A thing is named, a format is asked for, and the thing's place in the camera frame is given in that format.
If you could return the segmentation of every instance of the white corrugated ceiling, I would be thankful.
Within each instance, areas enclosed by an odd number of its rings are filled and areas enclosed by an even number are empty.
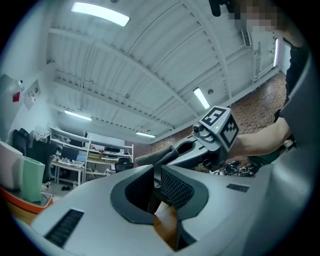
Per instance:
[[[52,104],[60,112],[80,110],[133,136],[163,137],[206,112],[196,87],[211,106],[232,103],[272,68],[272,34],[246,48],[226,8],[214,17],[208,0],[86,1],[129,16],[125,27],[71,12],[74,2],[59,6],[48,34]]]

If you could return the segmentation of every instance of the ceiling light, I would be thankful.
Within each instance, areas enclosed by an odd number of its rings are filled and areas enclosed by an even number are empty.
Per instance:
[[[91,118],[90,118],[90,117],[86,117],[86,116],[83,116],[83,115],[80,115],[80,114],[72,113],[72,112],[67,111],[67,110],[65,110],[64,113],[66,113],[66,114],[68,114],[68,115],[71,115],[71,116],[74,116],[74,117],[77,117],[77,118],[82,118],[82,119],[91,121]]]
[[[141,136],[150,137],[150,138],[155,138],[155,137],[156,137],[156,136],[154,136],[154,135],[145,134],[145,133],[138,132],[138,131],[137,131],[135,134],[136,134],[136,135],[141,135]]]
[[[279,40],[278,38],[275,40],[275,51],[274,51],[274,60],[273,60],[273,67],[275,67],[278,63],[279,57]]]
[[[209,105],[208,101],[206,100],[204,94],[203,94],[202,91],[200,90],[200,88],[198,88],[198,87],[195,88],[195,89],[193,90],[193,92],[194,92],[195,96],[198,97],[199,101],[202,103],[202,105],[204,106],[205,109],[210,108],[210,105]]]
[[[128,21],[130,20],[128,16],[125,16],[119,12],[85,2],[75,2],[72,6],[71,11],[97,16],[102,19],[117,23],[122,27],[127,25]]]

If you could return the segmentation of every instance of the white shelving unit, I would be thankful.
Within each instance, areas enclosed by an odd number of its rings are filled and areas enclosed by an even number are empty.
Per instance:
[[[104,166],[111,166],[113,165],[112,162],[117,162],[119,158],[130,158],[131,161],[134,161],[134,145],[132,146],[126,146],[126,145],[114,145],[114,144],[110,144],[110,143],[104,143],[104,142],[100,142],[100,141],[96,141],[96,140],[91,140],[91,138],[86,138],[83,136],[79,136],[70,132],[66,132],[64,130],[55,128],[55,127],[50,127],[51,129],[51,133],[56,133],[65,137],[68,137],[70,139],[76,140],[76,141],[80,141],[80,142],[85,142],[86,147],[79,147],[79,146],[74,146],[74,145],[70,145],[68,143],[59,141],[58,139],[51,139],[52,143],[56,143],[56,144],[60,144],[63,147],[69,147],[75,150],[79,150],[79,151],[83,151],[86,152],[86,158],[85,158],[85,163],[84,163],[84,169],[83,169],[83,173],[82,173],[82,183],[86,182],[86,170],[87,170],[87,164],[88,163],[92,163],[92,164],[96,164],[96,165],[104,165]],[[97,149],[90,149],[92,147],[95,146],[101,146],[101,147],[109,147],[109,148],[114,148],[114,149],[120,149],[120,150],[124,150],[125,152],[128,152],[129,154],[124,154],[124,153],[115,153],[115,152],[107,152],[104,151],[102,153],[102,160],[101,161],[97,161],[97,160],[93,160],[93,159],[89,159],[89,153],[101,153],[101,150],[97,150]],[[100,176],[105,176],[105,173],[102,172],[90,172],[90,174],[92,175],[100,175]],[[70,182],[71,180],[68,179],[61,179],[61,181],[67,181]]]

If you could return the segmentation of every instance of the person's arm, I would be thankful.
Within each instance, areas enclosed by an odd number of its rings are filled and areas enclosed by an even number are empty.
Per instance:
[[[257,133],[238,135],[228,158],[267,155],[282,146],[290,134],[286,120],[279,117],[275,123]]]

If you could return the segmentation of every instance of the mint green container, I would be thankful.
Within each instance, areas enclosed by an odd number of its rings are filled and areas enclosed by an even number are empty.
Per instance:
[[[45,165],[26,156],[22,157],[22,161],[22,197],[30,202],[41,201],[41,185]]]

